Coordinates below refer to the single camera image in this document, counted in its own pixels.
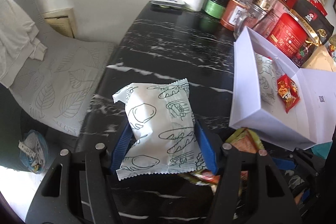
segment jar label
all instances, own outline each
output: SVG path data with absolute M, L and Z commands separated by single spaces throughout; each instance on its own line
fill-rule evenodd
M 242 8 L 242 7 L 240 7 L 240 6 L 236 6 L 236 8 L 233 10 L 233 13 L 232 13 L 232 15 L 231 15 L 231 17 L 230 17 L 230 19 L 229 19 L 229 24 L 235 26 L 236 23 L 237 23 L 237 19 L 238 19 L 238 17 L 239 17 L 242 13 L 244 13 L 244 12 L 246 12 L 246 9 L 244 9 L 244 8 Z
M 300 41 L 293 30 L 282 21 L 276 24 L 267 40 L 289 58 L 292 58 L 304 43 L 304 41 Z
M 206 5 L 204 11 L 207 14 L 209 14 L 209 15 L 215 17 L 215 18 L 221 18 L 225 9 L 226 9 L 225 7 L 219 5 L 219 4 L 217 4 L 217 3 L 215 3 L 211 0 L 208 0 L 208 3 Z

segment white towel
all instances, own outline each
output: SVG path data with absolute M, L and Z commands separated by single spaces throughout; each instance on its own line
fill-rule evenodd
M 0 0 L 0 83 L 9 88 L 28 57 L 43 60 L 46 47 L 35 22 L 14 0 Z

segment black package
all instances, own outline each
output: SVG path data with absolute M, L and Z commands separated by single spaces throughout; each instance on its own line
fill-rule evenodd
M 295 15 L 299 15 L 300 21 L 307 27 L 313 37 L 320 39 L 324 45 L 332 36 L 334 27 L 325 16 L 308 0 L 297 0 L 291 10 Z

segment white box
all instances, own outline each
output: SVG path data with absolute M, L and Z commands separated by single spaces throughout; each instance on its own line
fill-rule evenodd
M 288 114 L 280 96 L 260 98 L 254 53 L 275 59 L 298 87 L 300 101 Z M 336 72 L 298 68 L 277 47 L 245 27 L 234 43 L 234 88 L 229 126 L 262 131 L 259 137 L 288 150 L 331 141 L 336 125 Z

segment metal screw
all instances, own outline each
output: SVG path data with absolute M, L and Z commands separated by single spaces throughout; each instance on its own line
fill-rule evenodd
M 67 150 L 67 149 L 62 149 L 61 152 L 60 152 L 61 156 L 66 156 L 68 154 L 69 154 L 69 150 Z
M 97 150 L 101 150 L 101 149 L 104 149 L 105 145 L 103 143 L 97 143 L 96 144 L 96 149 Z
M 267 156 L 267 151 L 265 149 L 260 149 L 258 153 L 260 156 Z
M 229 143 L 223 143 L 222 147 L 224 150 L 230 150 L 232 148 L 232 145 L 230 145 Z

